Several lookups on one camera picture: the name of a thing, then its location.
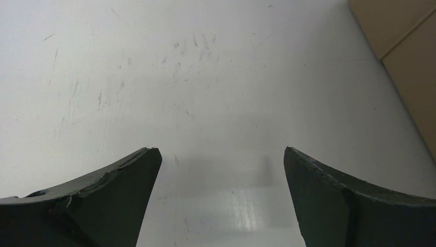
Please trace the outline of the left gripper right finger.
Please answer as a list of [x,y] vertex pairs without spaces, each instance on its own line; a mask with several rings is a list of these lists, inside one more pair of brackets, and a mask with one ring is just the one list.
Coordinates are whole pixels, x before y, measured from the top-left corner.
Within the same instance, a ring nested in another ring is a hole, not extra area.
[[389,190],[288,147],[284,170],[306,246],[435,246],[435,200]]

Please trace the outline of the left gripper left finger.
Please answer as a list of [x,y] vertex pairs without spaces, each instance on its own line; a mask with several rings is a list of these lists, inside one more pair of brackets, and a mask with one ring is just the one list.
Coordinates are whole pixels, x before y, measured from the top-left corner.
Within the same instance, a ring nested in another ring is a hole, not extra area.
[[135,246],[162,156],[141,148],[91,173],[1,199],[1,246]]

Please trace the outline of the tan plastic toolbox bin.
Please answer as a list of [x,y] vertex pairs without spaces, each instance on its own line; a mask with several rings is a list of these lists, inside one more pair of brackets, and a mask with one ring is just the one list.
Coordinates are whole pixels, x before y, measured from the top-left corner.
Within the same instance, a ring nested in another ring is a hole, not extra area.
[[435,157],[435,1],[349,1]]

